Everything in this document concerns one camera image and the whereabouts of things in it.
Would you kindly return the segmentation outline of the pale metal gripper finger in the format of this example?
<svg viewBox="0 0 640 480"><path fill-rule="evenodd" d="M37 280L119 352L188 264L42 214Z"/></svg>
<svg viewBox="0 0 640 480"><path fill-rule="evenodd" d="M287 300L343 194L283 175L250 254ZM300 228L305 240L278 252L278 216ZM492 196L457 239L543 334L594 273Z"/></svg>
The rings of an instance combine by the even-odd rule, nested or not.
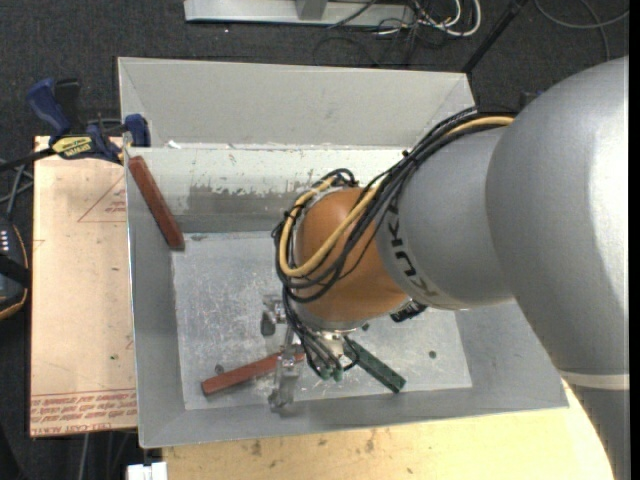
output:
<svg viewBox="0 0 640 480"><path fill-rule="evenodd" d="M272 411L280 411L293 403L304 360L304 353L281 352L276 356L274 387L268 397Z"/></svg>
<svg viewBox="0 0 640 480"><path fill-rule="evenodd" d="M264 338L282 334L288 328L288 320L283 299L280 295L267 294L262 298L260 333Z"/></svg>

